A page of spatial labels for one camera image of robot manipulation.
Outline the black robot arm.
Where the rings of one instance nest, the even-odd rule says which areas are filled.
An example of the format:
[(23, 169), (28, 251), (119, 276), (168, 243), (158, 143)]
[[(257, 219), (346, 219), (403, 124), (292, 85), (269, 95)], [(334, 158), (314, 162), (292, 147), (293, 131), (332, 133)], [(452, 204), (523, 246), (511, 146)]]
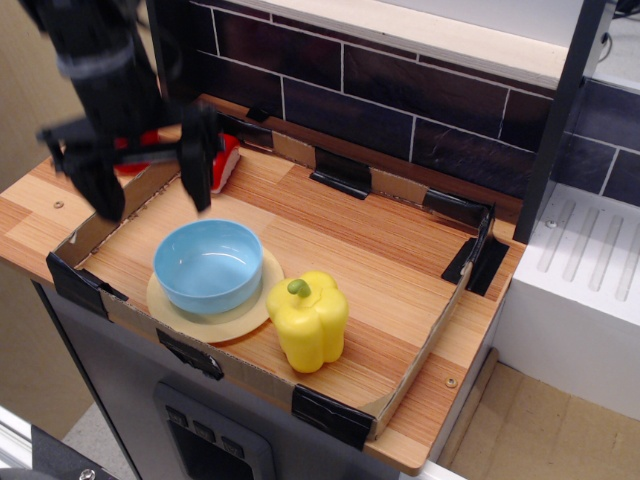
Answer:
[(24, 10), (57, 54), (84, 117), (38, 137), (96, 213), (118, 222), (125, 196), (117, 165), (175, 160), (197, 211), (211, 205), (221, 148), (217, 112), (161, 96), (137, 28), (135, 1), (25, 1)]

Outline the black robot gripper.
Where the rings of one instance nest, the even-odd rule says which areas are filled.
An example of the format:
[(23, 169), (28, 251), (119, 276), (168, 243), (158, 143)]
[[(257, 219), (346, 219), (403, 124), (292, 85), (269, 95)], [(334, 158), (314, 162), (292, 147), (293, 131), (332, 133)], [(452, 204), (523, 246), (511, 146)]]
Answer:
[(56, 51), (60, 74), (69, 79), (85, 116), (41, 130), (46, 143), (74, 187), (103, 219), (119, 222), (125, 195), (113, 164), (100, 154), (68, 150), (61, 144), (129, 148), (151, 131), (182, 125), (178, 160), (183, 186), (198, 212), (211, 205), (213, 164), (223, 148), (217, 112), (211, 107), (180, 107), (165, 102), (139, 38), (127, 34), (114, 45), (103, 47), (83, 40), (79, 47)]

